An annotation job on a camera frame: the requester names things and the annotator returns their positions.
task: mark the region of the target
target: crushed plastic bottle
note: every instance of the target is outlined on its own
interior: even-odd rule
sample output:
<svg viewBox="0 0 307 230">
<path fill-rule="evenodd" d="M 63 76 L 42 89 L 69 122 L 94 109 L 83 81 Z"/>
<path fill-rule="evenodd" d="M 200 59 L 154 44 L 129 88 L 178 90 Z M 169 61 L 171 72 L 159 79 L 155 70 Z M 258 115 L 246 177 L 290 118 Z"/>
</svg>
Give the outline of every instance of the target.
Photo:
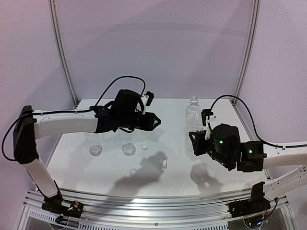
<svg viewBox="0 0 307 230">
<path fill-rule="evenodd" d="M 191 97 L 190 104 L 186 108 L 186 150 L 194 152 L 189 132 L 203 130 L 201 119 L 201 107 L 197 97 Z"/>
<path fill-rule="evenodd" d="M 84 135 L 90 148 L 90 154 L 94 157 L 98 157 L 102 152 L 102 146 L 100 144 L 98 134 L 84 133 Z"/>
<path fill-rule="evenodd" d="M 122 130 L 118 130 L 120 142 L 121 142 L 121 150 L 126 156 L 132 156 L 135 154 L 136 148 L 133 145 L 132 133 L 126 133 Z"/>
</svg>

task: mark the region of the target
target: empty water bottle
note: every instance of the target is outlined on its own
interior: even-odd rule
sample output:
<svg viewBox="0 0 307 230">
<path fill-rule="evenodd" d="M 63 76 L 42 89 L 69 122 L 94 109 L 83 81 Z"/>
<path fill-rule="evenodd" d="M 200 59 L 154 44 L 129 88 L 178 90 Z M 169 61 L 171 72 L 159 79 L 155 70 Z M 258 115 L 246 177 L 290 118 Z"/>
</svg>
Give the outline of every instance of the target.
<svg viewBox="0 0 307 230">
<path fill-rule="evenodd" d="M 135 146 L 133 145 L 132 133 L 126 133 L 122 130 L 118 130 L 121 150 L 126 156 L 132 156 L 135 153 Z"/>
<path fill-rule="evenodd" d="M 189 137 L 189 132 L 203 130 L 201 119 L 201 107 L 197 97 L 191 97 L 190 104 L 186 108 L 186 150 L 193 151 L 193 145 Z"/>
<path fill-rule="evenodd" d="M 102 146 L 100 144 L 99 136 L 96 133 L 84 133 L 88 147 L 90 148 L 90 154 L 98 157 L 102 152 Z"/>
</svg>

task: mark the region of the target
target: white wall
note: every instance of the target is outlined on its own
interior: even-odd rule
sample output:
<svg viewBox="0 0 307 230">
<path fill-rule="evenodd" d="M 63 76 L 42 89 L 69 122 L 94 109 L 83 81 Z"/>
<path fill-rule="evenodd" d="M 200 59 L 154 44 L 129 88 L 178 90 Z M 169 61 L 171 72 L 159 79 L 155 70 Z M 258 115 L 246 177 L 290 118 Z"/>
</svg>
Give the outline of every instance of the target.
<svg viewBox="0 0 307 230">
<path fill-rule="evenodd" d="M 116 77 L 146 80 L 156 97 L 214 98 L 235 91 L 253 0 L 57 0 L 76 93 L 97 98 Z M 140 91 L 121 80 L 117 89 Z"/>
<path fill-rule="evenodd" d="M 0 139 L 24 105 L 35 109 L 72 108 L 51 26 L 48 1 L 1 2 Z M 12 135 L 6 152 L 12 157 Z M 38 140 L 46 160 L 57 137 Z M 0 229 L 12 230 L 26 192 L 33 187 L 21 165 L 0 156 Z"/>
<path fill-rule="evenodd" d="M 307 2 L 263 0 L 240 97 L 258 133 L 275 143 L 307 140 Z M 238 108 L 251 129 L 242 105 Z M 276 177 L 290 168 L 271 170 Z M 307 186 L 287 194 L 298 229 L 306 230 Z"/>
</svg>

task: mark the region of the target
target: black wire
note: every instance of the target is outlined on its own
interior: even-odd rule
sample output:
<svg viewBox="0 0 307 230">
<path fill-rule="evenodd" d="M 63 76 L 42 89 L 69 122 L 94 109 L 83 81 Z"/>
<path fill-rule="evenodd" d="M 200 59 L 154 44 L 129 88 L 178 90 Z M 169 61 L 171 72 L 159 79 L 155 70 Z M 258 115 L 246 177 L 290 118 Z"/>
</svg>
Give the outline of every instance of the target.
<svg viewBox="0 0 307 230">
<path fill-rule="evenodd" d="M 142 81 L 144 87 L 143 87 L 143 90 L 142 90 L 142 92 L 141 92 L 141 96 L 143 95 L 143 93 L 144 93 L 144 91 L 145 91 L 145 88 L 146 88 L 146 83 L 145 83 L 145 81 L 144 81 L 142 78 L 134 77 L 134 76 L 121 76 L 121 77 L 118 77 L 118 78 L 114 79 L 114 80 L 111 82 L 111 84 L 109 84 L 109 86 L 105 89 L 105 91 L 104 91 L 104 92 L 101 94 L 101 96 L 99 97 L 99 99 L 98 99 L 98 101 L 96 102 L 96 104 L 94 105 L 94 107 L 96 107 L 96 106 L 99 104 L 99 102 L 101 101 L 101 99 L 102 99 L 102 97 L 105 95 L 105 93 L 108 91 L 108 89 L 109 89 L 117 80 L 122 79 L 122 78 L 134 78 L 134 79 L 138 79 L 138 80 Z"/>
<path fill-rule="evenodd" d="M 275 209 L 276 209 L 276 207 L 277 207 L 277 205 L 278 205 L 279 199 L 278 199 L 278 198 L 275 198 L 274 201 L 275 201 L 276 204 L 275 204 L 275 206 L 274 206 L 272 212 L 270 212 L 269 215 L 267 215 L 263 220 L 266 220 L 267 218 L 269 218 L 269 216 L 272 215 L 273 211 L 275 211 Z"/>
<path fill-rule="evenodd" d="M 9 132 L 11 131 L 11 129 L 14 127 L 14 125 L 15 125 L 18 121 L 20 121 L 21 119 L 24 119 L 24 118 L 26 118 L 26 117 L 28 117 L 28 116 L 30 116 L 30 115 L 32 115 L 32 114 L 25 114 L 25 115 L 22 115 L 22 116 L 20 116 L 19 118 L 17 118 L 17 119 L 13 122 L 13 124 L 11 124 L 11 126 L 10 126 L 9 129 L 6 131 L 6 133 L 4 134 L 4 137 L 3 137 L 3 140 L 2 140 L 2 145 L 1 145 L 1 150 L 2 150 L 2 154 L 3 154 L 4 158 L 7 159 L 8 161 L 16 161 L 16 159 L 8 158 L 8 157 L 5 155 L 5 152 L 4 152 L 4 143 L 5 143 L 5 139 L 6 139 L 6 137 L 8 136 Z"/>
<path fill-rule="evenodd" d="M 236 96 L 233 96 L 233 95 L 229 95 L 229 94 L 222 95 L 222 96 L 220 96 L 220 97 L 218 97 L 218 98 L 215 99 L 215 101 L 214 101 L 213 104 L 211 105 L 210 111 L 213 109 L 213 107 L 214 107 L 214 105 L 216 104 L 216 102 L 217 102 L 218 100 L 220 100 L 221 98 L 223 98 L 223 97 L 233 97 L 233 98 L 238 99 L 240 102 L 242 102 L 242 104 L 245 106 L 245 108 L 246 108 L 247 111 L 248 111 L 248 114 L 249 114 L 249 116 L 250 116 L 251 122 L 252 122 L 252 124 L 253 124 L 253 128 L 254 128 L 255 134 L 256 134 L 257 138 L 258 138 L 262 143 L 267 144 L 267 145 L 270 145 L 270 146 L 273 146 L 273 147 L 276 147 L 276 148 L 283 148 L 283 146 L 271 144 L 271 143 L 265 141 L 264 139 L 262 139 L 262 138 L 259 136 L 259 134 L 258 134 L 258 132 L 257 132 L 257 130 L 256 130 L 254 118 L 253 118 L 253 116 L 252 116 L 252 114 L 251 114 L 251 112 L 250 112 L 248 106 L 244 103 L 244 101 L 243 101 L 241 98 L 236 97 Z M 289 146 L 285 146 L 285 147 L 286 147 L 286 148 L 307 147 L 307 144 L 302 144 L 302 145 L 289 145 Z"/>
<path fill-rule="evenodd" d="M 5 159 L 7 159 L 8 161 L 16 161 L 16 159 L 11 159 L 11 158 L 8 158 L 5 154 L 5 151 L 4 151 L 4 143 L 5 143 L 5 140 L 9 134 L 9 132 L 11 131 L 11 129 L 14 127 L 14 125 L 19 122 L 20 120 L 24 119 L 24 118 L 27 118 L 31 115 L 49 115 L 49 114 L 62 114 L 62 113 L 87 113 L 87 112 L 90 112 L 92 111 L 92 109 L 87 109 L 87 110 L 56 110 L 56 111 L 48 111 L 48 112 L 42 112 L 42 113 L 30 113 L 30 114 L 24 114 L 22 116 L 20 116 L 19 118 L 17 118 L 13 124 L 11 124 L 11 126 L 9 127 L 9 129 L 6 131 L 3 139 L 2 139 L 2 145 L 1 145 L 1 150 L 2 150 L 2 154 L 4 156 Z"/>
</svg>

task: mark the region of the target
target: white table surface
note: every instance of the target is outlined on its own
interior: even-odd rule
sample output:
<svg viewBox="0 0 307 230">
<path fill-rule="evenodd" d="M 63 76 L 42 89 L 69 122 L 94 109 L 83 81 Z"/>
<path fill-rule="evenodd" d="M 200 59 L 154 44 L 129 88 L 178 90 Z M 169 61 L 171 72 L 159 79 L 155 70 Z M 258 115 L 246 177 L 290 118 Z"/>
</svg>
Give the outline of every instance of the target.
<svg viewBox="0 0 307 230">
<path fill-rule="evenodd" d="M 202 109 L 210 108 L 214 99 L 199 99 Z M 96 100 L 81 100 L 78 108 L 88 108 Z M 136 130 L 133 142 L 136 152 L 125 156 L 118 133 L 99 134 L 103 152 L 99 157 L 89 153 L 84 133 L 62 135 L 47 169 L 60 188 L 110 196 L 189 196 L 212 195 L 250 188 L 266 181 L 264 172 L 229 172 L 208 155 L 199 157 L 185 151 L 185 108 L 189 99 L 154 99 L 148 112 L 154 112 L 162 123 L 152 132 Z M 219 100 L 213 109 L 216 122 L 239 128 L 241 141 L 248 135 L 227 99 Z M 141 150 L 141 144 L 148 149 Z M 167 159 L 167 168 L 162 161 Z"/>
</svg>

